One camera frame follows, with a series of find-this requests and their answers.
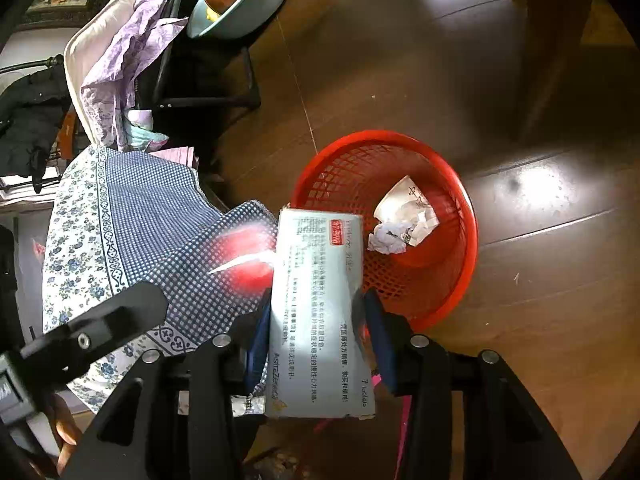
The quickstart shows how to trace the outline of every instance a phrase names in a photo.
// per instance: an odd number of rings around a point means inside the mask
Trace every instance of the purple floral fabric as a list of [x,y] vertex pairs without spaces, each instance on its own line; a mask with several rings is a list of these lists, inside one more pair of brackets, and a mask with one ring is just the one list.
[[82,82],[82,106],[103,146],[127,150],[122,113],[135,105],[135,79],[187,25],[188,18],[160,18],[166,1],[136,0],[132,17]]

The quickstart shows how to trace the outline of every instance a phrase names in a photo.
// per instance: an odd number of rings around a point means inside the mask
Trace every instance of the red label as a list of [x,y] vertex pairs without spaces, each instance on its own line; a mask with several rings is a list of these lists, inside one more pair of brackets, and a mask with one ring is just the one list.
[[344,245],[342,222],[339,220],[331,220],[331,245]]

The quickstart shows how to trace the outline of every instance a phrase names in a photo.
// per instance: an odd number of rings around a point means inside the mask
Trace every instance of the metal rivet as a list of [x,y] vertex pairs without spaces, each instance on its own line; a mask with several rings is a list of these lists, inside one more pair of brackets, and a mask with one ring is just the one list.
[[500,356],[493,350],[485,350],[482,352],[482,361],[490,365],[495,365],[500,360]]
[[213,344],[218,348],[224,348],[231,343],[231,336],[229,334],[218,334],[213,338]]
[[155,363],[156,361],[158,361],[159,357],[160,357],[160,352],[155,348],[152,348],[151,350],[147,350],[145,353],[142,354],[142,360],[146,364]]
[[422,334],[416,334],[411,336],[411,346],[416,348],[424,348],[429,344],[429,338]]
[[78,335],[78,346],[82,350],[88,350],[91,346],[91,340],[89,339],[89,336],[84,332]]

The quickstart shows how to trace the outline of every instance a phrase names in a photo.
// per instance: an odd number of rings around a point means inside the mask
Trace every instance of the yellow object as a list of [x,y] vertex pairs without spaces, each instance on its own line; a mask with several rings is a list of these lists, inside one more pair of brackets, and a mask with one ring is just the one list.
[[207,19],[210,22],[215,22],[219,17],[220,15],[215,10],[207,6]]

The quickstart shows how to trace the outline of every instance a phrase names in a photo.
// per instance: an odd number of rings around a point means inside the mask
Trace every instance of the white cushion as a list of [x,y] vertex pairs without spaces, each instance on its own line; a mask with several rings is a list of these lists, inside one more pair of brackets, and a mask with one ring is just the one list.
[[102,57],[116,33],[133,15],[136,0],[111,0],[89,23],[69,40],[65,48],[66,84],[78,118],[92,143],[97,136],[91,130],[80,101],[80,87],[94,64]]

